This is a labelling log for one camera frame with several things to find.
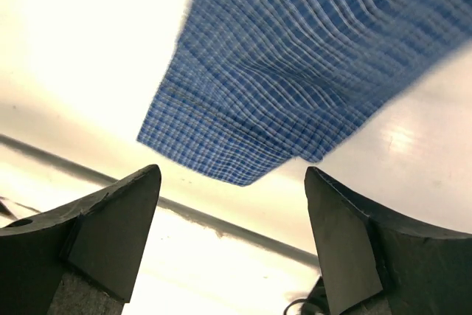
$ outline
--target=black object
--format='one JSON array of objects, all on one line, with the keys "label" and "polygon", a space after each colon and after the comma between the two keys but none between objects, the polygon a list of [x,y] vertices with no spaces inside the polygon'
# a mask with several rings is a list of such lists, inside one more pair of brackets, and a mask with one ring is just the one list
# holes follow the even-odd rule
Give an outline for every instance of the black object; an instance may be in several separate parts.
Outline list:
[{"label": "black object", "polygon": [[305,192],[331,315],[472,314],[472,235],[395,212],[314,167]]},{"label": "black object", "polygon": [[0,314],[120,314],[160,185],[159,167],[151,165],[0,229]]}]

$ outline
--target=checkered fabric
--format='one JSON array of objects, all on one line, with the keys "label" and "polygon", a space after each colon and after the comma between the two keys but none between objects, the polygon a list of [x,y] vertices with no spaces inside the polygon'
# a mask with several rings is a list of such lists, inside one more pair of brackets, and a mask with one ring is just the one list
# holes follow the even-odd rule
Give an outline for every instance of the checkered fabric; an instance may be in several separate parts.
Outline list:
[{"label": "checkered fabric", "polygon": [[193,0],[138,140],[247,185],[319,162],[471,35],[472,0]]}]

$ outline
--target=black wire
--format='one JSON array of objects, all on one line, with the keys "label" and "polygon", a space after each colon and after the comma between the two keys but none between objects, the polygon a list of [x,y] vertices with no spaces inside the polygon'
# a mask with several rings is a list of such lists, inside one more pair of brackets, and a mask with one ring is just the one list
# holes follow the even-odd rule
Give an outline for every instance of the black wire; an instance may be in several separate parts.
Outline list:
[{"label": "black wire", "polygon": [[300,304],[302,302],[307,302],[308,299],[297,299],[297,300],[294,300],[293,302],[291,302],[290,304],[287,305],[287,308],[285,308],[285,310],[283,311],[283,315],[288,315],[288,311],[290,310],[290,308],[296,304]]}]

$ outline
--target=blue cloth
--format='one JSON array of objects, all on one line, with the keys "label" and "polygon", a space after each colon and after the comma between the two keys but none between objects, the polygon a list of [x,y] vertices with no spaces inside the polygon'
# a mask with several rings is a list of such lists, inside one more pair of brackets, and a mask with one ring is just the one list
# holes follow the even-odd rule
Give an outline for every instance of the blue cloth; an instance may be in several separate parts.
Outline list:
[{"label": "blue cloth", "polygon": [[472,0],[193,0],[138,140],[247,185],[319,162],[471,35]]}]

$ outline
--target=striped cloth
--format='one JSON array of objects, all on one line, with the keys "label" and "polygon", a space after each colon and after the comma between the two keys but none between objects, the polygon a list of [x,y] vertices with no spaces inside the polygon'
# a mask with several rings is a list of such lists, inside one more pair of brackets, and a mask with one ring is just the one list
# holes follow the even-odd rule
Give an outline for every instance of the striped cloth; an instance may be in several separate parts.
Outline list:
[{"label": "striped cloth", "polygon": [[138,140],[247,185],[319,162],[471,35],[472,0],[193,0]]}]

